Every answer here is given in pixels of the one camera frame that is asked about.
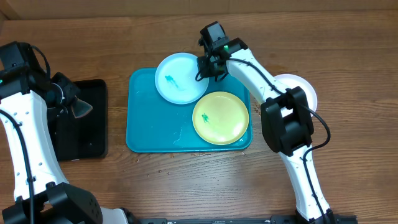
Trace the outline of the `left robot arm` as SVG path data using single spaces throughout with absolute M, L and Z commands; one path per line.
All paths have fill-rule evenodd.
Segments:
M 95 196 L 69 184 L 53 145 L 76 149 L 79 132 L 49 123 L 80 119 L 92 106 L 79 99 L 80 89 L 62 73 L 39 63 L 40 50 L 25 42 L 1 47 L 1 121 L 14 168 L 14 205 L 2 211 L 5 223 L 135 223 L 125 208 L 104 208 Z

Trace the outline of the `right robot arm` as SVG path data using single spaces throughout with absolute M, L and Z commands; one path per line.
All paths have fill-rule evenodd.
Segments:
M 289 88 L 273 77 L 239 38 L 201 37 L 204 56 L 198 59 L 200 78 L 229 74 L 239 80 L 261 106 L 262 135 L 278 153 L 287 169 L 296 201 L 298 223 L 334 223 L 334 214 L 323 196 L 312 152 L 313 118 L 324 120 L 310 109 L 305 92 Z

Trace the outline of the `yellow-green plate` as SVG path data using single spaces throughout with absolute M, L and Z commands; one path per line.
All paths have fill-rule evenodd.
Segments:
M 244 135 L 249 127 L 249 112 L 236 95 L 216 91 L 196 103 L 192 122 L 199 137 L 222 146 L 232 144 Z

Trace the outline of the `white plate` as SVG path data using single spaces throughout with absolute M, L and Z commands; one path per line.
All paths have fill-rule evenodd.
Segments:
M 280 74 L 275 76 L 275 79 L 293 89 L 299 86 L 306 94 L 308 107 L 312 111 L 317 110 L 318 98 L 314 87 L 304 78 L 293 74 Z

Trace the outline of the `light blue plate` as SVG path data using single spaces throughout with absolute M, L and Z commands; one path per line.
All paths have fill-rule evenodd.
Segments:
M 155 71 L 155 86 L 164 99 L 184 105 L 198 100 L 206 92 L 209 80 L 196 80 L 197 58 L 189 53 L 176 53 L 161 61 Z

